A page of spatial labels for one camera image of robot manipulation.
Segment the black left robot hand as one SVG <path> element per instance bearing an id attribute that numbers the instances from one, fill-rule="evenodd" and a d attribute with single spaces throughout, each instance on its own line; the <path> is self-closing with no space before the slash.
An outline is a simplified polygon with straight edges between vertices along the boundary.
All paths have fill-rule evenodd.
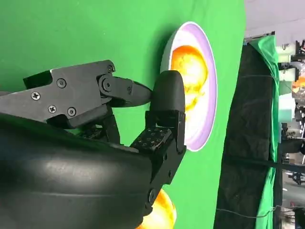
<path id="1" fill-rule="evenodd" d="M 154 88 L 112 61 L 44 71 L 0 94 L 0 226 L 134 229 L 186 152 L 181 74 Z"/>

